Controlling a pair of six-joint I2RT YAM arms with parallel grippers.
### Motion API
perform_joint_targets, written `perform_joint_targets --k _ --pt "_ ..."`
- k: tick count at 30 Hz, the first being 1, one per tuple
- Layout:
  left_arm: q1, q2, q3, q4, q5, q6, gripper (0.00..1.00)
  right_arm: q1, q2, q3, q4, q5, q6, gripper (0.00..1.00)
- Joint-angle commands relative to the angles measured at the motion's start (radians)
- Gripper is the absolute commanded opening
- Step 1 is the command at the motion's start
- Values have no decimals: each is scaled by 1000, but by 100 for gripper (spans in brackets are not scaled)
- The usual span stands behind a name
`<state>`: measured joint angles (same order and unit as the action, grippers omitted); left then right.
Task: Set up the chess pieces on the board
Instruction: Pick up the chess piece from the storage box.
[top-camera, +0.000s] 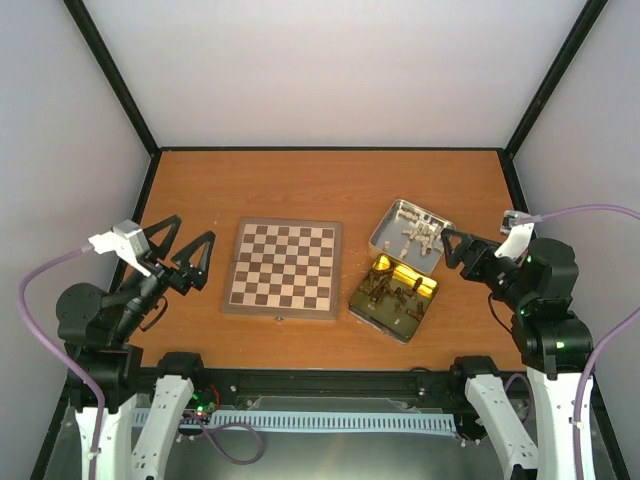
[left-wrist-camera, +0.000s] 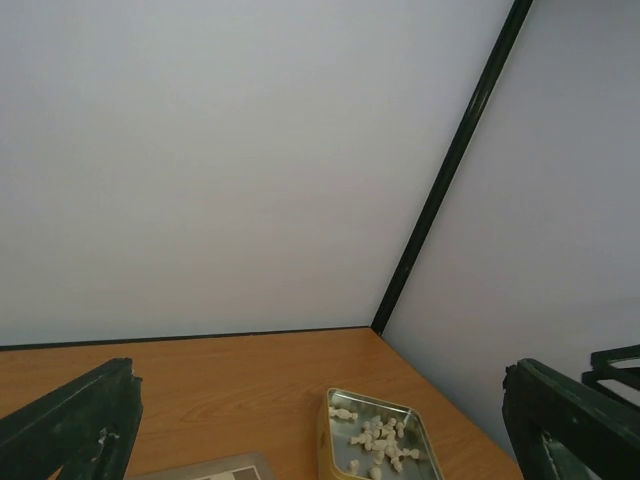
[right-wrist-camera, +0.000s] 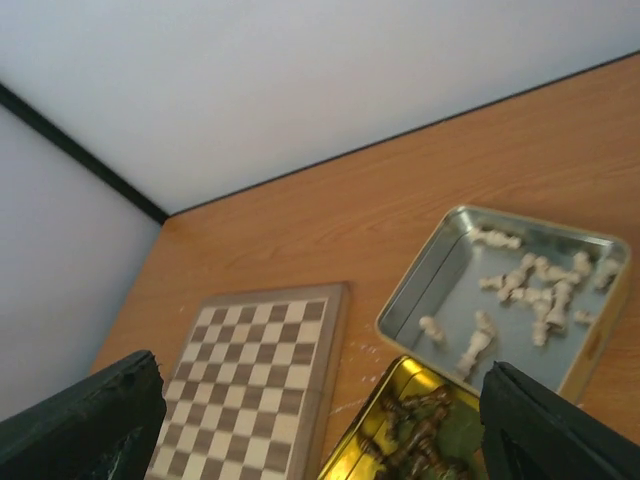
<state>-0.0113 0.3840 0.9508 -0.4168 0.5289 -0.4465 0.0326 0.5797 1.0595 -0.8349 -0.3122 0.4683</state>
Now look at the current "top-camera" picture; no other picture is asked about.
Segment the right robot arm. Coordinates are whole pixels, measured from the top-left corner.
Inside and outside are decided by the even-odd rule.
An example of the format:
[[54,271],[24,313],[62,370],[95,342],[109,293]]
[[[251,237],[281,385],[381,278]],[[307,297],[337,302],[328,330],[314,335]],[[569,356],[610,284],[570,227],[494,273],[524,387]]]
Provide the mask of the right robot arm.
[[571,311],[579,269],[563,242],[512,228],[503,244],[452,229],[442,232],[446,264],[479,282],[512,311],[510,334],[526,367],[537,436],[530,437],[488,356],[459,357],[451,367],[496,451],[506,479],[592,479],[587,361],[588,327]]

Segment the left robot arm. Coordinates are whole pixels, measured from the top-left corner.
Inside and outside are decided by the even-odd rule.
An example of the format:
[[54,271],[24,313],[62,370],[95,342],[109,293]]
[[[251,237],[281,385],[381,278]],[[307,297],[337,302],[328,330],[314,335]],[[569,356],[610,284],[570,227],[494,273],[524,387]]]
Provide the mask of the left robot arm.
[[74,367],[68,371],[85,479],[162,479],[183,412],[208,390],[202,358],[169,352],[157,366],[148,417],[131,439],[143,350],[130,344],[136,330],[152,327],[148,315],[165,311],[166,292],[186,295],[207,283],[216,236],[206,231],[171,257],[181,219],[147,228],[126,220],[89,239],[88,250],[115,253],[133,271],[113,293],[78,283],[56,304],[58,336]]

